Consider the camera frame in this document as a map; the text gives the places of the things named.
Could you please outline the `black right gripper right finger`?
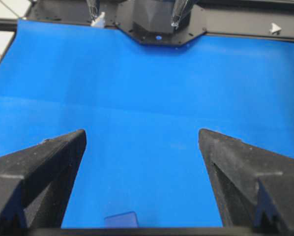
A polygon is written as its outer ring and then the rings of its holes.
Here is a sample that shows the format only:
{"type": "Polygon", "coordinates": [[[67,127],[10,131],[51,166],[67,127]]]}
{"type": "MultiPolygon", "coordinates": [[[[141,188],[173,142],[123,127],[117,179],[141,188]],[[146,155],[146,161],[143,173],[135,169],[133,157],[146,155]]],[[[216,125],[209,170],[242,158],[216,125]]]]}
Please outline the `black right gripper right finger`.
{"type": "Polygon", "coordinates": [[[208,129],[198,133],[222,223],[294,236],[294,159],[208,129]]]}

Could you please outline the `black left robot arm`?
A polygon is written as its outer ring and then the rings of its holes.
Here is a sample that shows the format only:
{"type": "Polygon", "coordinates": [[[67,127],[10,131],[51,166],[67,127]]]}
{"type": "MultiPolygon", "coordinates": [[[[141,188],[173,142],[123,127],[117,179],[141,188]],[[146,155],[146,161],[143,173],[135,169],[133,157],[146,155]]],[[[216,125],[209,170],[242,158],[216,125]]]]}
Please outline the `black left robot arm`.
{"type": "Polygon", "coordinates": [[[195,5],[195,0],[126,0],[119,3],[116,24],[152,33],[172,34],[195,5]]]}

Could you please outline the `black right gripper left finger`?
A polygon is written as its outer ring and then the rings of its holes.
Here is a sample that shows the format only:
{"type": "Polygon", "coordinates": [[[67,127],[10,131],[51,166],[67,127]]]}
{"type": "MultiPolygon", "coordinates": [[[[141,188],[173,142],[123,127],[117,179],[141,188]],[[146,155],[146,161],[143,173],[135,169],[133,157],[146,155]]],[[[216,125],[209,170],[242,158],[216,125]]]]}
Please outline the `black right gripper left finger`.
{"type": "Polygon", "coordinates": [[[85,149],[79,129],[0,157],[0,236],[61,226],[85,149]]]}

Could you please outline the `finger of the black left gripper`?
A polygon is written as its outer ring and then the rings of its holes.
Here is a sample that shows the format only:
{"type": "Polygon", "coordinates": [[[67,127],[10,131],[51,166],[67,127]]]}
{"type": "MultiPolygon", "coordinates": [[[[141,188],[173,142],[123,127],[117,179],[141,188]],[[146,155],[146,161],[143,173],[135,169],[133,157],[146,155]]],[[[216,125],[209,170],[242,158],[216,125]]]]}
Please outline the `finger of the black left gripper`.
{"type": "Polygon", "coordinates": [[[86,0],[89,8],[90,16],[93,20],[96,20],[99,16],[100,0],[86,0]]]}
{"type": "Polygon", "coordinates": [[[190,13],[193,6],[193,0],[176,0],[172,11],[171,26],[178,27],[181,20],[190,13]]]}

